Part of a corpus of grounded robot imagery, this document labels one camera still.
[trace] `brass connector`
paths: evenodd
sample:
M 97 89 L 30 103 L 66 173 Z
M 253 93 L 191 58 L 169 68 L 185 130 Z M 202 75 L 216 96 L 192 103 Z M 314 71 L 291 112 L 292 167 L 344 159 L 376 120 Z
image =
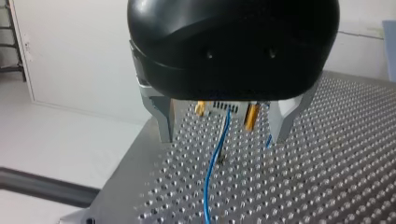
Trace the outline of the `brass connector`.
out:
M 205 113 L 205 105 L 206 105 L 205 101 L 198 101 L 198 104 L 195 106 L 195 114 L 197 114 L 200 117 L 203 116 Z
M 247 117 L 245 119 L 245 129 L 249 132 L 253 131 L 257 116 L 259 115 L 260 106 L 250 105 L 247 110 Z

